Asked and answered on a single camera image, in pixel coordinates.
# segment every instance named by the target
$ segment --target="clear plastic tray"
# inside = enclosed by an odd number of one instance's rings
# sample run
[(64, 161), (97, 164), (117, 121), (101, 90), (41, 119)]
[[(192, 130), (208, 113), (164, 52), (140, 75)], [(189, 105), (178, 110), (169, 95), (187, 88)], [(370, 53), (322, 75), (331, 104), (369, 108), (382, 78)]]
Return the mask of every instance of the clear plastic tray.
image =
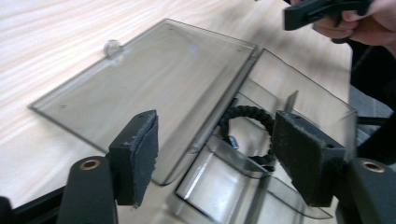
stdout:
[(302, 116), (355, 154), (357, 112), (316, 82), (264, 50), (239, 91), (260, 107), (272, 112), (284, 109), (297, 92), (290, 112)]
[(257, 52), (253, 44), (165, 20), (123, 46), (110, 41), (103, 60), (31, 108), (104, 152), (134, 115), (157, 110), (153, 180), (166, 185), (202, 148)]
[[(353, 154), (356, 111), (267, 50), (262, 52), (236, 98), (239, 105), (254, 105), (273, 116), (277, 110), (303, 116), (344, 145), (349, 156)], [(248, 157), (264, 155), (270, 143), (259, 122), (233, 119), (230, 135), (235, 137), (239, 149), (235, 151), (211, 137), (175, 195), (169, 198), (168, 204), (177, 216), (189, 223), (292, 223), (295, 218), (332, 217), (307, 206), (295, 189), (282, 182), (289, 179), (259, 177), (249, 172), (251, 166), (257, 170), (261, 167)]]

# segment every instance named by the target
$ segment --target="finger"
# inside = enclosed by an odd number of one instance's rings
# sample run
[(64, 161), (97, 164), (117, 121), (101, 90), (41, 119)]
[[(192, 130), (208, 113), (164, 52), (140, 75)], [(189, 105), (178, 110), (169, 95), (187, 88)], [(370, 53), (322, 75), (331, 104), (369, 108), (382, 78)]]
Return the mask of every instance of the finger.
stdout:
[(318, 33), (322, 35), (325, 35), (333, 39), (341, 39), (341, 38), (349, 37), (353, 34), (353, 30), (335, 30), (321, 26), (314, 26), (314, 30), (316, 30)]
[(322, 20), (315, 22), (315, 25), (333, 30), (353, 30), (359, 25), (357, 21), (341, 21), (338, 26), (335, 27), (335, 23), (335, 19), (330, 16), (325, 16)]
[(394, 0), (374, 0), (370, 5), (369, 11), (364, 16), (359, 16), (357, 11), (344, 11), (343, 19), (344, 21), (358, 21), (375, 13), (387, 11), (390, 8), (396, 8)]
[(366, 45), (386, 46), (390, 43), (395, 43), (396, 33), (381, 26), (372, 17), (369, 17), (361, 21), (359, 27), (354, 30), (351, 39)]
[(290, 0), (290, 2), (291, 2), (292, 6), (295, 6), (295, 5), (300, 4), (302, 2), (302, 0)]

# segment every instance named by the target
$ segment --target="metal screw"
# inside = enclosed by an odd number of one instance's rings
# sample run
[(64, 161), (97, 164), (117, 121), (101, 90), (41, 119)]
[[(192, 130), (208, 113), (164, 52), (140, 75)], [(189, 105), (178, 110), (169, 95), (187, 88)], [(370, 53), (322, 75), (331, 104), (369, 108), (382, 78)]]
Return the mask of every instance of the metal screw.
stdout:
[(370, 161), (363, 161), (361, 163), (361, 166), (369, 171), (372, 171), (372, 172), (376, 172), (376, 173), (384, 173), (385, 172), (384, 168), (382, 168), (381, 166), (379, 166), (373, 162), (370, 162)]
[(79, 169), (81, 170), (93, 170), (96, 167), (98, 167), (100, 165), (100, 161), (99, 160), (89, 160), (89, 161), (84, 161), (80, 166)]

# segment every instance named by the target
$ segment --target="wooden table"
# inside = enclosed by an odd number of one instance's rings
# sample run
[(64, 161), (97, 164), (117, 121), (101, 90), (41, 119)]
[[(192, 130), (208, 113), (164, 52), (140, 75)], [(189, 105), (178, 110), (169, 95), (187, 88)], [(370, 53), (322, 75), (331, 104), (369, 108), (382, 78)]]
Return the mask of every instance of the wooden table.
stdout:
[[(27, 106), (102, 58), (107, 40), (125, 43), (165, 18), (269, 49), (347, 101), (350, 49), (310, 27), (283, 31), (286, 6), (280, 0), (2, 1), (0, 195), (20, 206), (63, 186), (75, 161), (102, 155)], [(157, 191), (148, 193), (155, 198)], [(161, 209), (137, 215), (122, 208), (120, 220), (161, 223), (150, 216)]]

